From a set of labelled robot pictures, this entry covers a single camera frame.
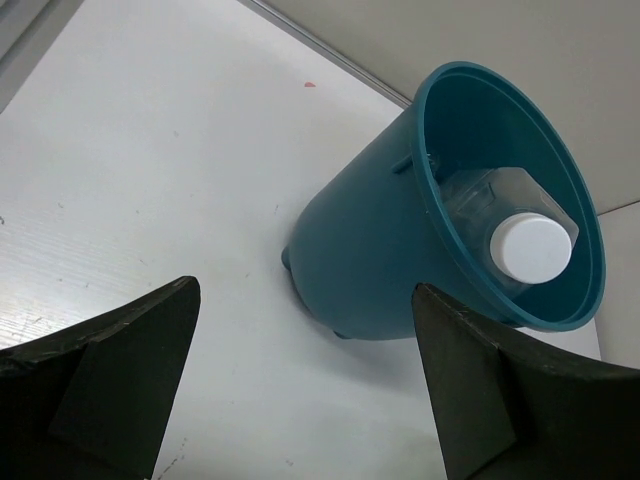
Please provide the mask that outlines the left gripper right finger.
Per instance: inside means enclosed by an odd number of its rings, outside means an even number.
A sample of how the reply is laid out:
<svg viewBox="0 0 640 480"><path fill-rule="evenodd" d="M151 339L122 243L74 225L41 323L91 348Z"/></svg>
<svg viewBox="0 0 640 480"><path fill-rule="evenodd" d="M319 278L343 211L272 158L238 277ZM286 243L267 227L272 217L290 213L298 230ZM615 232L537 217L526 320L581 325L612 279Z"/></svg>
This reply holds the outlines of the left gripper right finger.
<svg viewBox="0 0 640 480"><path fill-rule="evenodd" d="M635 479L639 373L491 320L429 284L416 337L450 479Z"/></svg>

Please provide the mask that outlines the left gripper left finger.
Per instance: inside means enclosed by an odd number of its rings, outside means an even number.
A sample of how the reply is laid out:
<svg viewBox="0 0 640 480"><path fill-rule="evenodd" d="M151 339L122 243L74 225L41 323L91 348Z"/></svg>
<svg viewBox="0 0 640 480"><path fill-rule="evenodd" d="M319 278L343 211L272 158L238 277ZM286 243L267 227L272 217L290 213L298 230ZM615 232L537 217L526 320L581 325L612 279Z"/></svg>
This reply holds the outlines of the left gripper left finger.
<svg viewBox="0 0 640 480"><path fill-rule="evenodd" d="M151 478L200 305L183 276L2 349L2 478Z"/></svg>

